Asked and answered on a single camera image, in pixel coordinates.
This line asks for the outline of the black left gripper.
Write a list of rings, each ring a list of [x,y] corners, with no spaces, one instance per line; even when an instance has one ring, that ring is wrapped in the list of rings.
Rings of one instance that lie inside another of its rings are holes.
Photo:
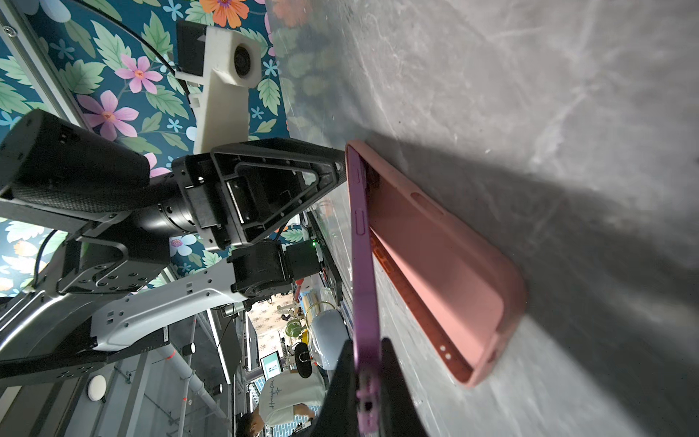
[[[344,153],[293,138],[179,158],[130,221],[160,237],[198,234],[206,249],[254,245],[346,180]]]

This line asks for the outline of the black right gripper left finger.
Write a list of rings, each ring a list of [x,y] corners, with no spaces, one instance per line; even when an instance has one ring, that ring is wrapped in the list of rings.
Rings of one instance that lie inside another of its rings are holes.
[[[320,417],[311,426],[311,437],[356,437],[357,376],[352,340],[344,343],[331,380],[331,386],[320,410]]]

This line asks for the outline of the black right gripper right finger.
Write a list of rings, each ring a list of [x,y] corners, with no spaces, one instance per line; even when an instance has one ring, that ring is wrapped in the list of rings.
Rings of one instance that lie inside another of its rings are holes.
[[[380,385],[380,436],[426,437],[428,433],[415,410],[395,349],[388,338],[382,339]]]

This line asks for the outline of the black smartphone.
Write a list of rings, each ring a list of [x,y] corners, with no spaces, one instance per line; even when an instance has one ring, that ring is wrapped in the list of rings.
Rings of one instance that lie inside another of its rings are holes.
[[[354,323],[354,363],[357,373],[359,433],[380,430],[380,317],[371,249],[365,164],[354,147],[346,147],[351,206],[351,256]]]

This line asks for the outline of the pink phone case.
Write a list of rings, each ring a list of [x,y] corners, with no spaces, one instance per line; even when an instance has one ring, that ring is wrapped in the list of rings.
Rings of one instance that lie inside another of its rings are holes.
[[[522,274],[370,146],[347,146],[365,164],[373,266],[388,275],[453,378],[477,386],[524,316]]]

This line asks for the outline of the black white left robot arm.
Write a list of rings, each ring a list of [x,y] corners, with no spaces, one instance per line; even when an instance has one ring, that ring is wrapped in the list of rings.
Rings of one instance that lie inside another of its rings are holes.
[[[66,238],[1,301],[2,386],[82,377],[164,345],[175,322],[319,273],[309,244],[273,232],[345,180],[341,151],[292,138],[218,146],[152,177],[145,156],[26,114],[1,143],[1,213]]]

